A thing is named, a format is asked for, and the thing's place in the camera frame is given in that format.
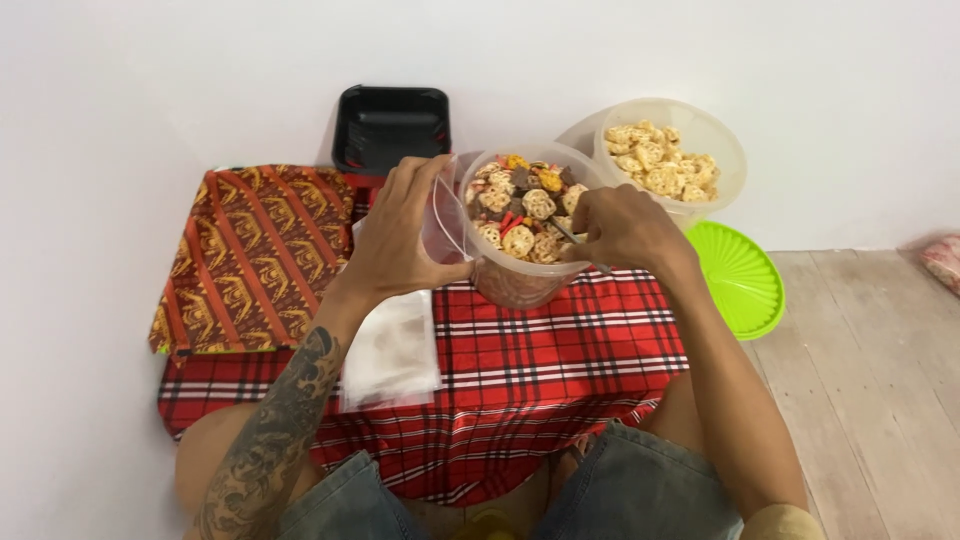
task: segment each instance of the person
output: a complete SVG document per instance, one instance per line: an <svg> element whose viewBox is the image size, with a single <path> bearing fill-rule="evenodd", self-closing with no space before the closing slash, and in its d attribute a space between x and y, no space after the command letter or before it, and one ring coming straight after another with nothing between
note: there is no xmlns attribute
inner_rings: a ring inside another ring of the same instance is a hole
<svg viewBox="0 0 960 540"><path fill-rule="evenodd" d="M307 450L364 317L389 297L470 275L471 263L433 262L420 243L424 202L448 159L406 158L390 172L363 240L263 401L218 410L186 431L175 479L195 516L185 539L427 538L368 454L325 472ZM786 425L683 233L631 185L584 193L572 226L588 242L566 258L657 278L690 369L667 385L641 430L610 423L582 459L566 454L556 468L562 486L530 538L822 538Z"/></svg>

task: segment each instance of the green lid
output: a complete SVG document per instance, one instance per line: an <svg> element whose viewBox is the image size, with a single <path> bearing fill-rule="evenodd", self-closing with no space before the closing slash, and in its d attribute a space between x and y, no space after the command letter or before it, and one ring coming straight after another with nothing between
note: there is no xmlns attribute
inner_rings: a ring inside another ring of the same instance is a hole
<svg viewBox="0 0 960 540"><path fill-rule="evenodd" d="M757 339L780 322L783 281L753 240L712 221L701 221L686 237L700 256L713 302L737 339Z"/></svg>

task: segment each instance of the hand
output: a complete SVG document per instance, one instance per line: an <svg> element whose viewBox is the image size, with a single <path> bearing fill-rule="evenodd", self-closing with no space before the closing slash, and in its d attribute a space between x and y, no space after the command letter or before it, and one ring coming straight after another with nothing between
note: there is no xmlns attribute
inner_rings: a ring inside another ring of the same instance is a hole
<svg viewBox="0 0 960 540"><path fill-rule="evenodd" d="M588 241L570 246L567 260L589 260L620 268L643 268L658 279L678 272L700 274L697 252L666 211L629 184L580 195L573 231Z"/></svg>
<svg viewBox="0 0 960 540"><path fill-rule="evenodd" d="M367 295L375 307L392 296L470 276L472 262L434 262L420 241L427 195L449 161L450 156L404 158L390 171L364 220L353 256L334 281L338 287Z"/></svg>

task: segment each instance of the metal spoon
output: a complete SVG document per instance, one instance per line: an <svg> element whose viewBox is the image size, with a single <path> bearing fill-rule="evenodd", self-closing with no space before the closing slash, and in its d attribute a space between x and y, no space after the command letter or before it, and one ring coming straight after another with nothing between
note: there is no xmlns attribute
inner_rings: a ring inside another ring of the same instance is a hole
<svg viewBox="0 0 960 540"><path fill-rule="evenodd" d="M550 222L550 225L553 225L554 227L556 227L556 228L557 228L557 231L560 231L564 236L566 236L566 239L567 239L567 240L573 242L574 244L582 244L582 243L584 243L580 238L578 238L578 237L576 236L576 234L571 233L570 231L568 231L568 230L566 229L566 227L564 227L563 225L557 223L557 220L554 219L554 217L553 217L552 215L551 215L550 217L546 218L546 220L547 220L548 222ZM598 270L601 274L610 274L610 272L612 271L612 270L610 269L610 266L607 266L606 264L600 264L599 262L594 262L594 263L593 263L593 266L596 266L596 267L597 267L597 270Z"/></svg>

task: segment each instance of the black plastic tray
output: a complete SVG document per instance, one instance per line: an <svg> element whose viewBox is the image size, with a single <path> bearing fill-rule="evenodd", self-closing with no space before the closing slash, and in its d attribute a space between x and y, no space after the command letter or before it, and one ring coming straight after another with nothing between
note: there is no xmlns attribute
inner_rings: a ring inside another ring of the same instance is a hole
<svg viewBox="0 0 960 540"><path fill-rule="evenodd" d="M436 88L354 86L340 96L333 163L366 176L387 176L405 156L450 152L450 107Z"/></svg>

